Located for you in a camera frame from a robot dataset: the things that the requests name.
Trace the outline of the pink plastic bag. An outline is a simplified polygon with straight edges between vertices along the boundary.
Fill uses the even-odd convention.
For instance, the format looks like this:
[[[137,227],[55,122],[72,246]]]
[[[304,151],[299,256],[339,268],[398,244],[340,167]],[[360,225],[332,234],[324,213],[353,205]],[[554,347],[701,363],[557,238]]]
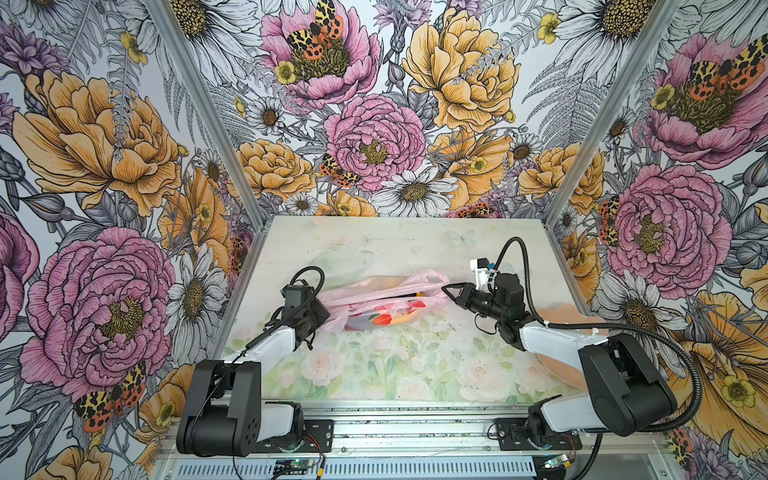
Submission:
[[[321,293],[329,317],[324,332],[366,331],[411,323],[450,303],[442,288],[449,278],[434,270],[409,277],[373,276]]]

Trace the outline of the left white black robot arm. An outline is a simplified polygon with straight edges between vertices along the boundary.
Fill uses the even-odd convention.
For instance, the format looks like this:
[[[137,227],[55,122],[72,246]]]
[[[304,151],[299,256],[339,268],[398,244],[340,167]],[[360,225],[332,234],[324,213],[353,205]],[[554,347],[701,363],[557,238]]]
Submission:
[[[240,353],[195,366],[176,434],[180,453],[246,457],[264,448],[290,450],[303,443],[302,407],[265,400],[262,379],[289,354],[309,346],[329,318],[317,294],[308,285],[285,286],[284,306]]]

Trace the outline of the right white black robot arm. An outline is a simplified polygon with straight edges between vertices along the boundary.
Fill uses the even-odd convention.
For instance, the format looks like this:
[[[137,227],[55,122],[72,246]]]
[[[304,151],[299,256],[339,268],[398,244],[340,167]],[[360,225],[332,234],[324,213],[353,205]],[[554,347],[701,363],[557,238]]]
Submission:
[[[604,335],[607,326],[552,323],[541,318],[514,274],[500,274],[490,291],[452,283],[443,292],[458,307],[494,320],[510,346],[575,369],[586,390],[533,404],[523,431],[544,448],[560,435],[592,430],[626,437],[647,431],[673,414],[677,401],[639,341],[630,334]]]

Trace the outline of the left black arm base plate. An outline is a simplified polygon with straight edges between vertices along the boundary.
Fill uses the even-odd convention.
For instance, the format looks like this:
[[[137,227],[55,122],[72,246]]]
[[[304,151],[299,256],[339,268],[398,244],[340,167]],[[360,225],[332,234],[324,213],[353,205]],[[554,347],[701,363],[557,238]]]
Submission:
[[[329,419],[310,419],[295,423],[281,437],[272,437],[256,443],[253,453],[329,453],[332,450],[335,422]]]

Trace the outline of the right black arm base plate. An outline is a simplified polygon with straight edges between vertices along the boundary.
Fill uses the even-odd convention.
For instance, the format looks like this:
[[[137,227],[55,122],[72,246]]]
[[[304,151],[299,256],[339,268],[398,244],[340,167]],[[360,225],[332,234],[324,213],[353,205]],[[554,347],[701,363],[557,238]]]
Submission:
[[[578,451],[582,442],[574,431],[555,432],[538,418],[500,418],[495,438],[502,451]]]

